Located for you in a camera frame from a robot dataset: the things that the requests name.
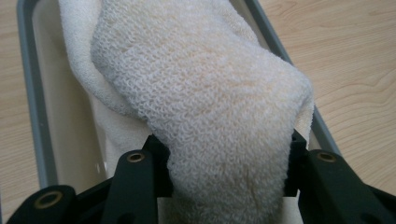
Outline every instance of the wooden table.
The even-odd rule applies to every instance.
[[[0,5],[0,190],[3,220],[38,190],[16,0]],[[396,4],[261,0],[347,162],[396,194]]]

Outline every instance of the gray tray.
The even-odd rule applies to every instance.
[[[291,63],[259,2],[231,2],[262,46]],[[68,66],[57,1],[19,0],[18,23],[40,187],[82,191],[105,175],[88,98]],[[340,154],[316,108],[311,138],[311,146]]]

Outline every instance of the folded towel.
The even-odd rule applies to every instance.
[[[59,0],[64,41],[70,66],[89,93],[98,137],[103,142],[106,174],[114,175],[119,157],[142,148],[151,130],[105,80],[91,60],[91,41],[101,0]]]
[[[236,18],[227,0],[103,1],[92,61],[171,151],[169,223],[277,223],[293,128],[308,138],[308,78]]]

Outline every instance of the metal screw hole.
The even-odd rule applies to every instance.
[[[128,161],[129,162],[139,162],[142,161],[143,159],[145,159],[145,155],[142,153],[133,153],[131,155],[128,156]]]
[[[35,200],[36,209],[49,208],[58,203],[64,195],[59,190],[53,190],[41,195]]]
[[[335,162],[336,158],[334,157],[334,155],[326,153],[326,152],[320,152],[318,154],[318,159],[322,160],[322,161],[327,161],[327,162]]]

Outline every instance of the white towel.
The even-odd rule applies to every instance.
[[[226,5],[105,0],[93,34],[96,68],[171,151],[170,223],[277,223],[291,134],[312,119],[308,78]]]
[[[64,40],[72,71],[89,93],[107,176],[113,176],[119,157],[140,149],[151,133],[146,122],[100,74],[91,60],[91,41],[101,0],[59,0]]]
[[[176,192],[173,200],[162,202],[167,207],[160,207],[161,212],[168,212],[162,223],[257,223],[276,219],[281,214],[292,128],[295,126],[307,140],[309,136],[313,97],[307,78],[261,49],[227,0],[113,2],[105,1],[93,52],[106,46],[100,44],[106,36],[101,35],[108,31],[119,32],[107,43],[114,48],[108,55],[94,53],[93,59],[116,91],[92,65],[90,56],[102,1],[60,0],[72,69],[94,95],[92,110],[105,137],[108,175],[113,174],[120,154],[143,146],[150,133],[145,121],[134,118],[137,111],[172,150],[169,168]],[[115,27],[106,27],[110,8],[121,13],[113,18]],[[117,39],[117,35],[137,37],[141,43]],[[171,48],[158,48],[163,45]],[[143,50],[144,56],[131,53],[134,49]],[[163,50],[160,55],[153,53],[158,49]],[[193,55],[199,59],[196,62],[189,53],[202,54]],[[134,70],[127,68],[133,63],[124,60],[141,60],[147,55],[153,58],[146,63],[155,62],[151,66],[135,64]],[[113,56],[120,60],[109,62]],[[113,69],[116,63],[121,64],[121,71]],[[149,69],[155,71],[157,65],[167,70],[150,77]],[[210,75],[205,74],[208,68]],[[187,72],[172,72],[180,69]],[[143,90],[131,93],[137,80],[143,80],[136,82]],[[145,99],[155,104],[135,103]],[[289,212],[298,211],[296,203],[285,203],[287,208],[290,204],[291,210],[283,209],[281,223],[301,222],[298,213]]]

